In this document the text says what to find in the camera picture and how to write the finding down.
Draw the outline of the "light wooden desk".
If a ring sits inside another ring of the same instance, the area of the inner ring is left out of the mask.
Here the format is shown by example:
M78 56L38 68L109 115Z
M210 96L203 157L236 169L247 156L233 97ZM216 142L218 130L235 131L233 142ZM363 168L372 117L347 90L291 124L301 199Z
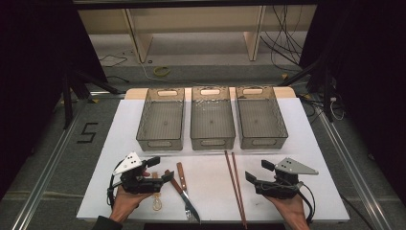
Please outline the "light wooden desk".
M315 5L193 7L157 9L80 10L91 35L128 35L136 59L143 63L155 34L240 32L248 58L257 59L259 34L277 31L285 22L289 32L309 29Z

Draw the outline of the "black curtain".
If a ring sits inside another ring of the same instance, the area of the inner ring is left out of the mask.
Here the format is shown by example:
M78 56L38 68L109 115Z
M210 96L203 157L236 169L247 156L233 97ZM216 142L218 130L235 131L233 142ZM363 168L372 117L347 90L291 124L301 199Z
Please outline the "black curtain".
M73 0L0 0L0 199L47 125L68 67L106 80Z
M317 60L353 6L328 70L347 112L406 206L406 0L316 0L300 66Z

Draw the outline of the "wooden-handled knife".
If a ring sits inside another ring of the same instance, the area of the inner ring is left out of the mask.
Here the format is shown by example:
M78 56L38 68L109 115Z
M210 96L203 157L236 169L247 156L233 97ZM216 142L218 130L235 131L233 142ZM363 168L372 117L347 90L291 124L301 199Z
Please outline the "wooden-handled knife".
M176 190L176 192L181 196L182 200L185 203L185 215L186 218L189 222L196 221L198 223L201 223L200 216L198 215L198 212L192 205L188 194L181 188L181 186L177 183L177 181L173 178L170 181L170 184L173 186L173 188Z

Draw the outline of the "yellow tape roll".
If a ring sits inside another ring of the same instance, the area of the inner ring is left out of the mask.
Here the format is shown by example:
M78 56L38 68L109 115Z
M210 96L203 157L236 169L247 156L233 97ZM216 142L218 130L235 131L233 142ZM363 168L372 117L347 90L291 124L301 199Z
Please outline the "yellow tape roll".
M157 66L153 69L153 74L157 77L165 77L170 73L170 69L167 66Z

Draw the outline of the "aluminium floor rail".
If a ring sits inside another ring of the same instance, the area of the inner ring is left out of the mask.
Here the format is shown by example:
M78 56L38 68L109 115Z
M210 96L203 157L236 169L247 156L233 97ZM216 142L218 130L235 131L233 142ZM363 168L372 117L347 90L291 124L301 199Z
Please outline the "aluminium floor rail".
M374 226L375 230L393 230L389 220L385 217L384 210L375 198L372 190L367 185L367 181L362 175L350 152L340 136L335 125L329 121L324 112L321 112L320 120L327 131L327 135L335 147L337 154L346 169L349 178L363 202Z
M75 101L72 120L65 124L65 119L62 119L55 132L46 131L34 148L34 155L18 173L6 193L8 200L22 202L10 230L28 228L86 105L86 100Z

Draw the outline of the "grey translucent plastic bin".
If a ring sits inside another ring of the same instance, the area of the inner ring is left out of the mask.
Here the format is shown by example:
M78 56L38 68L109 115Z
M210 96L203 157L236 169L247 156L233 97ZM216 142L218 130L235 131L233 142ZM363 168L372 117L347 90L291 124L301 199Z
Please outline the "grey translucent plastic bin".
M193 150L231 150L234 147L236 129L228 87L192 89L190 138Z
M149 88L136 135L143 151L181 150L185 90Z
M288 138L279 103L270 85L236 88L240 147L243 150L279 150Z

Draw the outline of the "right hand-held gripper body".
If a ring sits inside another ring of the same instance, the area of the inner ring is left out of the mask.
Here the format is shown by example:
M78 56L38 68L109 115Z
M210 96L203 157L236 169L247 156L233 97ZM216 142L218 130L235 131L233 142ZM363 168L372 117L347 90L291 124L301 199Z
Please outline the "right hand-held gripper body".
M303 185L299 180L300 174L317 175L319 173L290 157L285 157L280 163L274 165L275 180L257 179L258 183L255 185L257 194L279 199L293 198Z

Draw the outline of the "wooden-handled fork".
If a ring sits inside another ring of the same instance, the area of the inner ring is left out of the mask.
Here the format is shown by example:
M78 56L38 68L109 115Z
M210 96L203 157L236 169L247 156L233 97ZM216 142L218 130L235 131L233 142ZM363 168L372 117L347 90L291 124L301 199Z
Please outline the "wooden-handled fork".
M186 179L185 179L185 175L184 175L184 170L183 170L183 166L181 162L178 162L176 164L177 170L178 170L178 175L179 175L179 179L180 179L180 185L181 185L181 189L183 191L183 193L185 195L187 195L187 184L186 184ZM189 222L193 222L195 221L195 217L192 214L192 210L190 209L189 206L185 206L185 214L186 217L188 219Z

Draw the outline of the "person's dark left sleeve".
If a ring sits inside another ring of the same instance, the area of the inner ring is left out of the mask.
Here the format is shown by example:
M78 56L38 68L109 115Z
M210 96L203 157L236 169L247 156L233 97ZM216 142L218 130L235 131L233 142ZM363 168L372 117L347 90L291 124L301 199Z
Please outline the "person's dark left sleeve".
M111 218L98 216L91 230L122 230L123 225Z

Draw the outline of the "person's right hand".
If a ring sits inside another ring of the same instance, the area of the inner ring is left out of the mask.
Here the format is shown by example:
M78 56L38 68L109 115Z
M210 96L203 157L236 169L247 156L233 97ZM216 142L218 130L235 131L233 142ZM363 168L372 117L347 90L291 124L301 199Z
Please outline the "person's right hand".
M303 199L299 195L290 199L271 196L267 196L266 199L273 203L291 230L310 230L305 217Z

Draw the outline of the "person's left hand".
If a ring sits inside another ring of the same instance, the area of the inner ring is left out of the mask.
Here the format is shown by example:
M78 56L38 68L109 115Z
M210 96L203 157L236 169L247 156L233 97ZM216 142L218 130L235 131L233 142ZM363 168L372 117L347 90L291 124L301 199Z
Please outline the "person's left hand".
M109 218L118 223L125 222L140 203L150 196L151 194L134 195L132 193L127 193L124 188L120 186Z

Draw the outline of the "wooden-handled spoon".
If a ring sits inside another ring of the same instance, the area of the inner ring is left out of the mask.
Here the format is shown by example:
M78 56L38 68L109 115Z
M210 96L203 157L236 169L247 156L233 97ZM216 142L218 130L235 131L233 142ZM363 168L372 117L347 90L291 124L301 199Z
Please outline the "wooden-handled spoon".
M158 178L158 172L153 172L152 178ZM160 195L160 193L153 194L152 208L154 211L160 211L162 209L162 201L160 199Z

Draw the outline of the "black metal stand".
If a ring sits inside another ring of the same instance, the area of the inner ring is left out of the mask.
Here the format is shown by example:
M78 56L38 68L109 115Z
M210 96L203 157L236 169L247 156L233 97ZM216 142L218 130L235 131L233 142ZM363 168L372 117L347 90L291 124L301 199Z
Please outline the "black metal stand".
M332 76L329 74L327 68L327 59L325 57L319 57L315 62L308 65L305 69L301 70L299 73L293 77L289 77L281 83L281 86L288 86L298 81L305 76L310 76L306 84L306 89L309 93L316 93L320 89L323 90L323 112L327 116L330 122L333 121L333 112L330 109L332 98L331 93L331 83Z
M74 92L79 99L87 100L90 97L90 91L85 85L87 82L93 83L99 88L104 89L113 95L124 94L123 90L119 90L109 85L106 80L99 80L75 67L68 67L64 71L61 80L65 111L65 128L67 128L72 123L74 118L71 92Z

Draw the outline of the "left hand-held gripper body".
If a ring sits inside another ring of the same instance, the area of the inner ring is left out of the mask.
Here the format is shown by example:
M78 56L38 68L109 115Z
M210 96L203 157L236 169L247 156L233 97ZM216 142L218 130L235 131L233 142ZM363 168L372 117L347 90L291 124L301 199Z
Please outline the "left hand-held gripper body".
M143 176L147 160L141 160L133 151L128 154L114 169L113 175L118 175L127 193L150 194L158 193L164 185L161 178L146 178Z

